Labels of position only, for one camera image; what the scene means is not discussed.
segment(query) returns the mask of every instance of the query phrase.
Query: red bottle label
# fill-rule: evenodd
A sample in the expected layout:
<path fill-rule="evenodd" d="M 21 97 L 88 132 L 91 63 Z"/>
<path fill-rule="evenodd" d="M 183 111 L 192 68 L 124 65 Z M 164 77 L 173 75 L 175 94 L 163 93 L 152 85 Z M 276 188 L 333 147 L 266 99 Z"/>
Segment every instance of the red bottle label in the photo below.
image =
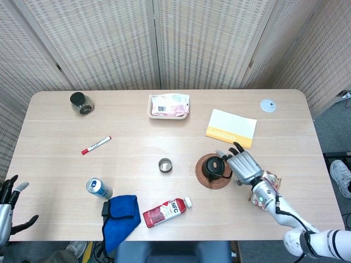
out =
<path fill-rule="evenodd" d="M 184 201 L 177 198 L 155 207 L 152 210 L 143 213 L 146 225 L 148 227 L 155 226 L 168 219 L 180 215 L 185 211 Z"/>

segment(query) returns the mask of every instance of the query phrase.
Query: cork coaster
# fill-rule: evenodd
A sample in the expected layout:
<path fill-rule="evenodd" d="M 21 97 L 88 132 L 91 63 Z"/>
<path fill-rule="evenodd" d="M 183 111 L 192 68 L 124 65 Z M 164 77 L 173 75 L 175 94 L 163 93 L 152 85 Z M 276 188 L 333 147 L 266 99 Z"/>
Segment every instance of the cork coaster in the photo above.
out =
<path fill-rule="evenodd" d="M 207 187 L 209 189 L 221 189 L 230 182 L 230 179 L 220 178 L 217 180 L 213 180 L 212 182 L 209 182 L 208 179 L 204 176 L 204 174 L 202 172 L 202 164 L 212 156 L 217 156 L 217 155 L 215 153 L 209 153 L 207 155 L 202 156 L 197 161 L 196 167 L 195 167 L 195 174 L 196 174 L 196 177 L 197 177 L 198 181 L 200 182 L 200 184 L 202 184 L 204 187 Z M 230 170 L 229 166 L 227 165 L 227 163 L 224 163 L 224 174 L 223 175 L 229 176 L 230 173 L 231 173 L 231 170 Z"/>

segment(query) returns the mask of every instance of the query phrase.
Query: white bottle cap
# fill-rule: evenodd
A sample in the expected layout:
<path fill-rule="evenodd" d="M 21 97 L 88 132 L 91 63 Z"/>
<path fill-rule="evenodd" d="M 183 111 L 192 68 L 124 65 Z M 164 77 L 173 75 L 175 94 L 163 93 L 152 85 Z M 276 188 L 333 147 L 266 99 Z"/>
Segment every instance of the white bottle cap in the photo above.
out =
<path fill-rule="evenodd" d="M 190 207 L 193 206 L 193 204 L 192 204 L 192 202 L 191 202 L 191 200 L 190 200 L 189 197 L 185 197 L 185 198 L 184 198 L 184 201 L 185 201 L 185 204 L 186 204 L 186 206 L 187 206 L 188 208 L 190 208 Z"/>

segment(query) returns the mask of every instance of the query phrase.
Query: yellow notebook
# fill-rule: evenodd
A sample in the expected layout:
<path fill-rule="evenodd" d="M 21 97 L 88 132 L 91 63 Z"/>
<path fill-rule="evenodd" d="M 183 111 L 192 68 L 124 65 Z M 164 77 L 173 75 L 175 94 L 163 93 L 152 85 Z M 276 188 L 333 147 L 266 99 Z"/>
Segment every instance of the yellow notebook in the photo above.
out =
<path fill-rule="evenodd" d="M 244 118 L 235 114 L 214 109 L 207 127 L 206 136 L 242 147 L 251 148 L 256 119 Z"/>

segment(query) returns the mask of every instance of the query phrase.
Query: shoe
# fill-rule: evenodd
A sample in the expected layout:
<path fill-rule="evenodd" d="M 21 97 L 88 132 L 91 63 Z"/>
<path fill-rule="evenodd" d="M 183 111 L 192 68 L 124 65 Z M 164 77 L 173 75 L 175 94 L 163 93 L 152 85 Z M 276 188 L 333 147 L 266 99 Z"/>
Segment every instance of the shoe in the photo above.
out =
<path fill-rule="evenodd" d="M 339 187 L 340 192 L 346 198 L 351 198 L 349 191 L 351 182 L 351 171 L 340 160 L 335 160 L 330 165 L 330 176 L 334 179 Z"/>
<path fill-rule="evenodd" d="M 71 241 L 70 244 L 66 247 L 66 249 L 72 251 L 73 254 L 75 254 L 76 257 L 79 259 L 83 255 L 86 247 L 86 241 Z"/>

